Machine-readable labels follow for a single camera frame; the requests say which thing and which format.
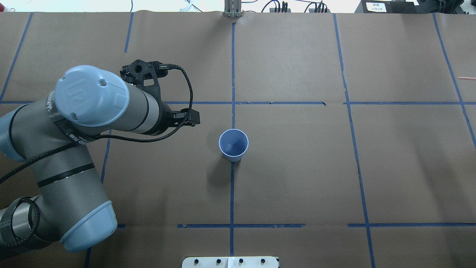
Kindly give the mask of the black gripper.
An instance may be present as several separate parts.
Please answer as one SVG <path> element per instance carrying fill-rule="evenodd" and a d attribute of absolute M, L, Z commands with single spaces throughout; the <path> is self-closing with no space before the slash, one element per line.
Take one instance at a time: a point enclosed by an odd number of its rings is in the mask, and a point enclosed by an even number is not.
<path fill-rule="evenodd" d="M 200 113 L 194 109 L 185 108 L 174 111 L 163 101 L 158 101 L 157 104 L 157 111 L 150 114 L 153 122 L 150 129 L 151 135 L 160 135 L 169 128 L 195 127 L 200 124 Z"/>

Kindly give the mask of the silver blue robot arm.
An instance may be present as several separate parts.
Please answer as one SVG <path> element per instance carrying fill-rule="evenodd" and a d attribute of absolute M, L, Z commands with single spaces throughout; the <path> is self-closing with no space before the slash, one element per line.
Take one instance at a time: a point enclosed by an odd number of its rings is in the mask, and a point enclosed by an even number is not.
<path fill-rule="evenodd" d="M 1 260 L 61 242 L 81 252 L 117 229 L 87 144 L 101 139 L 158 142 L 200 124 L 192 84 L 181 66 L 136 60 L 120 75 L 70 68 L 47 97 L 1 117 L 1 152 L 31 168 L 40 194 L 1 210 Z"/>

